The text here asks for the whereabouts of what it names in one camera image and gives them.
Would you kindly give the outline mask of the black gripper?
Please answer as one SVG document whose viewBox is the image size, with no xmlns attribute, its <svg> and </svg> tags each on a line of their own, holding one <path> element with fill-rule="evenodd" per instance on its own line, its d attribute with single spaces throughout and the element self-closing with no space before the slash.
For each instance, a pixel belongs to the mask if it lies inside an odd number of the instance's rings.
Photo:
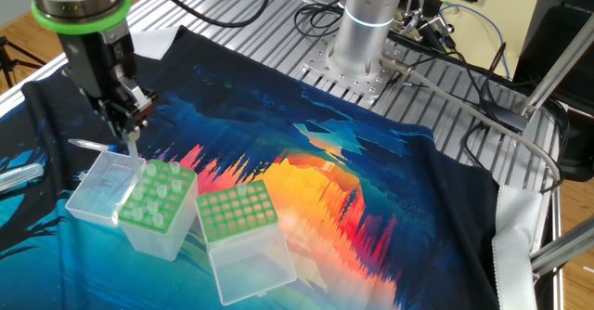
<svg viewBox="0 0 594 310">
<path fill-rule="evenodd" d="M 139 132 L 148 125 L 157 95 L 137 82 L 126 21 L 101 32 L 59 33 L 58 39 L 69 61 L 69 76 L 97 99 L 97 112 L 113 134 L 123 138 L 125 132 Z"/>
</svg>

